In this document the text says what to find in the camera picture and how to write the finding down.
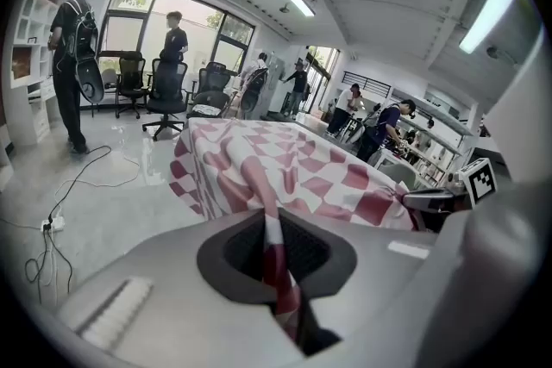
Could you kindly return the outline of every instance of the black window frame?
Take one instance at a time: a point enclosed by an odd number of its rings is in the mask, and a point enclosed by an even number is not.
[[[99,42],[98,42],[99,49],[97,51],[96,59],[99,60],[102,57],[119,57],[120,58],[122,55],[124,55],[127,52],[127,51],[113,51],[113,50],[109,50],[109,49],[102,50],[102,45],[104,43],[104,34],[105,34],[105,31],[106,31],[106,28],[107,28],[107,24],[109,23],[109,19],[111,17],[125,17],[125,18],[131,18],[131,19],[142,19],[142,25],[141,25],[140,33],[138,35],[138,42],[136,44],[136,49],[135,49],[136,51],[141,51],[141,46],[142,46],[142,43],[143,43],[143,40],[144,40],[144,35],[146,33],[147,23],[149,21],[149,17],[151,16],[152,10],[154,8],[155,1],[156,0],[152,0],[152,2],[149,5],[149,8],[147,9],[147,11],[139,11],[139,10],[133,11],[133,10],[128,10],[128,9],[112,9],[111,8],[111,3],[113,2],[113,0],[110,0],[108,9],[105,11],[105,15],[104,15],[103,20],[102,20],[102,27],[101,27],[101,31],[100,31],[100,35],[99,35]],[[242,69],[243,69],[243,64],[245,63],[245,59],[248,56],[249,47],[251,46],[251,42],[253,41],[253,38],[254,38],[254,33],[256,31],[255,25],[252,25],[248,21],[246,21],[246,20],[244,20],[244,19],[228,12],[226,9],[218,8],[217,6],[212,5],[212,4],[210,4],[208,2],[205,2],[203,0],[191,0],[191,1],[201,3],[205,6],[208,6],[212,9],[215,9],[216,11],[219,11],[223,14],[223,18],[222,18],[222,20],[221,20],[221,22],[218,26],[218,29],[216,30],[216,38],[215,38],[215,43],[213,45],[213,49],[211,51],[210,61],[214,61],[215,55],[216,55],[216,50],[218,49],[218,45],[221,41],[223,41],[223,42],[228,43],[230,45],[233,45],[235,47],[239,47],[240,49],[243,50],[243,56],[241,57],[241,63],[240,63],[239,71],[238,71],[238,72],[241,72]],[[231,17],[235,18],[239,22],[245,23],[247,26],[249,26],[253,30],[252,33],[251,33],[251,38],[249,39],[249,43],[247,45],[244,44],[244,43],[241,43],[240,41],[232,39],[231,37],[228,37],[228,36],[222,34],[223,26],[224,26],[224,23],[226,22],[226,18],[228,16],[231,16]]]

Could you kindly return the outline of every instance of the power strip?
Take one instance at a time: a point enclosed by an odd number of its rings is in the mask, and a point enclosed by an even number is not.
[[[44,226],[49,224],[49,220],[44,220],[41,224],[41,231],[44,232]],[[66,226],[66,220],[63,216],[56,216],[53,218],[52,227],[51,230],[54,232],[59,232],[60,230],[63,230],[63,228]]]

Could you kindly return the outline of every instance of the concrete floor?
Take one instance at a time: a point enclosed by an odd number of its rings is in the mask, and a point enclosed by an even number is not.
[[[71,261],[71,286],[82,281],[108,263],[125,254],[147,238],[175,228],[202,221],[170,190],[167,179],[169,163],[178,133],[166,129],[160,140],[153,142],[155,128],[144,133],[143,122],[159,120],[159,115],[123,113],[117,120],[113,111],[102,111],[91,118],[91,112],[82,114],[83,133],[90,149],[108,145],[113,149],[107,157],[91,165],[81,179],[96,184],[118,184],[135,176],[136,180],[120,187],[96,188],[77,183],[62,203],[61,214],[66,227],[55,234],[55,243]],[[79,157],[69,153],[66,130],[61,122],[52,125],[51,133],[35,147],[18,150],[12,162],[14,177],[0,195],[0,217],[21,225],[39,227],[55,205],[54,192],[67,179],[74,179],[92,159],[104,150]],[[61,198],[70,184],[59,193]],[[0,260],[8,278],[22,295],[37,300],[36,284],[29,284],[23,267],[29,258],[36,258],[44,250],[39,230],[15,228],[0,222]],[[59,302],[66,296],[68,266],[57,257],[59,274],[57,291]],[[34,274],[29,266],[29,273]],[[48,259],[41,281],[50,278]],[[54,286],[42,287],[42,303],[54,308]]]

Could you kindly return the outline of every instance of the checkered cloth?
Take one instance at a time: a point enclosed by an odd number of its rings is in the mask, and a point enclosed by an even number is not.
[[[264,282],[290,333],[298,288],[286,269],[278,207],[367,226],[412,229],[389,177],[293,123],[192,118],[171,163],[172,191],[205,220],[252,209],[266,217]]]

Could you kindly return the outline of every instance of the black backpack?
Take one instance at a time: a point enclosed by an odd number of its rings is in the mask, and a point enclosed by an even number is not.
[[[89,59],[96,55],[97,25],[94,10],[86,1],[82,3],[77,0],[66,2],[75,12],[65,41],[66,57],[75,60]]]

